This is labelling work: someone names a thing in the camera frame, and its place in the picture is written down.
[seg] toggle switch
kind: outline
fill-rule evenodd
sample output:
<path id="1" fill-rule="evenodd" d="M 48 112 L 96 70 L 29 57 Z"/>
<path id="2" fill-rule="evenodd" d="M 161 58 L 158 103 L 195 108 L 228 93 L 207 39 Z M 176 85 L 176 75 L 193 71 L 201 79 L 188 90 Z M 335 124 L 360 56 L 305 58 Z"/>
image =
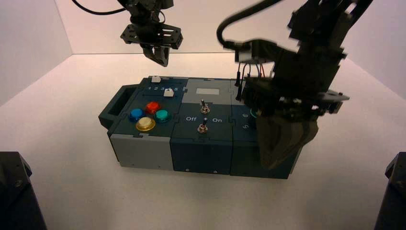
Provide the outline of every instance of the toggle switch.
<path id="1" fill-rule="evenodd" d="M 202 114 L 208 114 L 210 112 L 209 106 L 204 102 L 203 99 L 202 99 L 202 108 L 200 109 L 200 112 Z"/>
<path id="2" fill-rule="evenodd" d="M 208 130 L 206 124 L 207 124 L 207 118 L 205 117 L 205 118 L 203 119 L 203 123 L 201 123 L 201 124 L 199 125 L 199 127 L 197 128 L 197 131 L 198 131 L 199 133 L 206 133 L 207 130 Z"/>

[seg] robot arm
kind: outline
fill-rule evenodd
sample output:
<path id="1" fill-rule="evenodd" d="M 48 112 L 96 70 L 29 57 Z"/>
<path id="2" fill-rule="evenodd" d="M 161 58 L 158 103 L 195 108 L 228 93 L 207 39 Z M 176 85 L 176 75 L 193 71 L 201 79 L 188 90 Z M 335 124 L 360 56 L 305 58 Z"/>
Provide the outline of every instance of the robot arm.
<path id="1" fill-rule="evenodd" d="M 161 10 L 173 6 L 173 0 L 118 0 L 131 13 L 129 24 L 121 38 L 125 43 L 140 44 L 144 55 L 166 67 L 169 48 L 178 49 L 183 37 L 180 28 L 164 24 Z"/>
<path id="2" fill-rule="evenodd" d="M 280 0 L 264 0 L 225 19 L 217 29 L 224 48 L 235 51 L 235 61 L 248 64 L 274 62 L 274 77 L 237 77 L 236 100 L 257 113 L 261 164 L 266 169 L 279 166 L 311 141 L 318 131 L 317 118 L 335 114 L 349 97 L 329 90 L 339 69 L 341 44 L 349 29 L 372 0 L 359 0 L 351 12 L 351 0 L 308 0 L 293 12 L 288 24 L 290 38 L 299 40 L 298 52 L 265 40 L 236 42 L 225 40 L 223 30 Z"/>

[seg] gray panel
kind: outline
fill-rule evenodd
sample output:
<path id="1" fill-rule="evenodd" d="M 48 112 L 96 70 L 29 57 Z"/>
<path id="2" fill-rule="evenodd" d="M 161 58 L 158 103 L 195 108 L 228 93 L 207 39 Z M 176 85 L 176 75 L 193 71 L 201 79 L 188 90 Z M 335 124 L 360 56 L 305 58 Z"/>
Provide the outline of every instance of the gray panel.
<path id="1" fill-rule="evenodd" d="M 110 141 L 121 166 L 173 170 L 169 137 L 153 137 L 141 133 L 132 135 L 112 134 Z"/>
<path id="2" fill-rule="evenodd" d="M 182 103 L 200 103 L 201 99 L 213 104 L 231 104 L 231 82 L 229 79 L 193 79 L 189 78 L 187 92 L 183 95 Z M 197 94 L 197 89 L 217 89 L 218 95 Z"/>

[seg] blurred robot arm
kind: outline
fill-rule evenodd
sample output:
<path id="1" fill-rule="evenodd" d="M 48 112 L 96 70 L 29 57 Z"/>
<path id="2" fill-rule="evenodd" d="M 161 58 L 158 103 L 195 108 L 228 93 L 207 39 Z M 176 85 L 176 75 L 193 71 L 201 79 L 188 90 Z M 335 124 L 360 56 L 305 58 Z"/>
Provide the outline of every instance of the blurred robot arm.
<path id="1" fill-rule="evenodd" d="M 281 0 L 264 0 L 226 18 L 217 29 L 224 48 L 235 51 L 235 61 L 248 64 L 274 62 L 274 76 L 237 77 L 236 100 L 257 113 L 261 164 L 276 168 L 297 153 L 318 131 L 317 118 L 335 114 L 349 97 L 329 90 L 340 61 L 341 44 L 372 0 L 308 0 L 294 11 L 288 24 L 290 38 L 299 40 L 293 52 L 266 40 L 225 40 L 223 30 Z"/>

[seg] black cable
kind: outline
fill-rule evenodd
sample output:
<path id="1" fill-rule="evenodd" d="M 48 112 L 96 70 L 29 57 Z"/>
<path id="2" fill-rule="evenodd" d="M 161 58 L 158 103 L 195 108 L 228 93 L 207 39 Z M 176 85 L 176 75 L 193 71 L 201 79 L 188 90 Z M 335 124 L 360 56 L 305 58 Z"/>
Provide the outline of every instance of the black cable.
<path id="1" fill-rule="evenodd" d="M 258 71 L 258 78 L 261 78 L 261 72 L 259 71 L 258 64 L 255 64 L 255 66 L 257 67 L 257 71 Z"/>
<path id="2" fill-rule="evenodd" d="M 236 49 L 237 45 L 235 42 L 232 41 L 225 41 L 223 38 L 223 31 L 224 29 L 230 25 L 231 23 L 234 23 L 240 19 L 246 18 L 248 16 L 251 16 L 267 7 L 272 6 L 273 4 L 278 3 L 281 0 L 264 0 L 261 1 L 251 7 L 246 8 L 243 11 L 240 11 L 234 15 L 229 16 L 228 18 L 224 19 L 222 23 L 217 28 L 217 39 L 218 41 L 223 45 L 224 48 L 229 48 L 229 49 Z"/>
<path id="3" fill-rule="evenodd" d="M 236 83 L 234 83 L 235 86 L 240 85 L 240 76 L 241 76 L 240 67 L 241 67 L 241 62 L 238 64 Z"/>
<path id="4" fill-rule="evenodd" d="M 249 72 L 247 73 L 247 78 L 251 77 L 251 64 L 249 65 Z"/>
<path id="5" fill-rule="evenodd" d="M 126 10 L 125 8 L 121 8 L 121 9 L 109 11 L 109 12 L 96 12 L 96 11 L 91 11 L 91 10 L 85 8 L 84 6 L 80 5 L 76 0 L 72 0 L 72 2 L 75 5 L 77 5 L 79 8 L 81 8 L 82 10 L 84 10 L 88 13 L 91 13 L 91 14 L 96 14 L 96 15 L 110 15 L 110 14 L 120 13 L 120 12 L 123 12 Z"/>

